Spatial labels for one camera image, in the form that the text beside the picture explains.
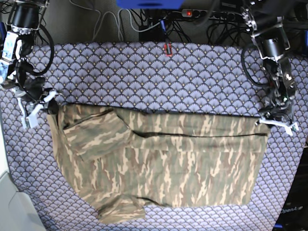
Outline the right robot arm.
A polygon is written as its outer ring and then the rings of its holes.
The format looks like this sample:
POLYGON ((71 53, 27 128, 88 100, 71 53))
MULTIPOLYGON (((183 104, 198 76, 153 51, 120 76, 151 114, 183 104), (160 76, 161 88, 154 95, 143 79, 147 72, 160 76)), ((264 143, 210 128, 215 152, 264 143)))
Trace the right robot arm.
POLYGON ((8 30, 0 56, 0 88, 12 91, 17 98, 23 128, 36 127, 40 111, 48 114, 58 111, 55 98, 59 91, 44 87, 44 74, 55 55, 53 39, 42 24, 49 3, 48 0, 15 0, 6 23, 8 30), (50 58, 44 69, 36 72, 27 56, 33 51, 40 30, 48 39, 50 58))

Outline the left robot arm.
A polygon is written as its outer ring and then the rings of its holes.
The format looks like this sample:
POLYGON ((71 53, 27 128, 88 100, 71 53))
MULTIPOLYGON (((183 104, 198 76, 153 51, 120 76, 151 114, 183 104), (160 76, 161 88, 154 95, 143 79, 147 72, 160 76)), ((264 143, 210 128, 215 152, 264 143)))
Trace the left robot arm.
POLYGON ((291 45, 283 19, 295 3, 294 0, 244 0, 241 7, 252 40, 241 54, 244 72, 253 85, 269 89, 268 100, 265 107, 260 109, 261 118, 256 124, 282 127, 289 136, 299 130, 293 118, 297 85, 287 56, 291 45), (244 56, 249 48, 257 48, 263 69, 269 76, 268 83, 258 83, 248 73, 244 56))

